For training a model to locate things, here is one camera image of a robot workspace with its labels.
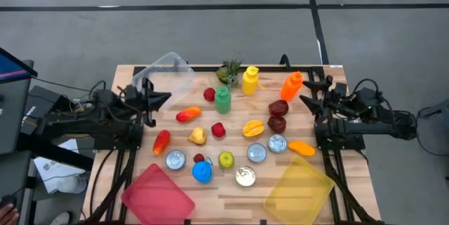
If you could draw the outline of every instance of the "tin can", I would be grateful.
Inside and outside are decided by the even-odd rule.
[[[172,150],[166,156],[166,165],[173,170],[181,169],[185,164],[185,155],[180,150]]]
[[[267,146],[274,153],[283,153],[287,149],[287,139],[283,135],[272,135],[268,139]]]
[[[248,159],[254,163],[260,163],[267,157],[265,146],[255,143],[248,147]]]
[[[251,186],[255,182],[255,171],[249,166],[242,166],[236,171],[236,181],[241,186]]]

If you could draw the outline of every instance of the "blue container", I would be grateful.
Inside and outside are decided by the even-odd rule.
[[[213,178],[212,165],[210,158],[207,158],[206,161],[196,163],[192,169],[194,178],[200,183],[209,183]]]

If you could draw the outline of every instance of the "pink plastic tray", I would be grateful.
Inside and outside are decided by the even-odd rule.
[[[121,195],[142,224],[183,224],[195,203],[157,164],[150,165]]]

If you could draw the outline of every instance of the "computer screen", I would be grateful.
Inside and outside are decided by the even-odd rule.
[[[0,83],[19,81],[37,76],[37,72],[0,48]]]

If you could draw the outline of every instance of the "gray concrete floor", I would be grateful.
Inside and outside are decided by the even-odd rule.
[[[309,0],[0,0],[0,6],[159,4],[304,4]],[[449,0],[317,0],[319,4],[449,3]],[[343,64],[349,87],[375,79],[393,108],[416,112],[449,98],[448,9],[320,10],[331,64]],[[190,63],[319,64],[309,10],[0,12],[0,45],[33,59],[43,79],[89,88],[112,82],[117,64],[148,64],[175,51]],[[49,88],[71,97],[72,90]],[[447,119],[421,121],[432,151],[449,153]],[[425,153],[416,140],[366,136],[370,172],[384,221],[447,224],[448,157]],[[36,223],[63,210],[79,212],[83,196],[38,204]]]

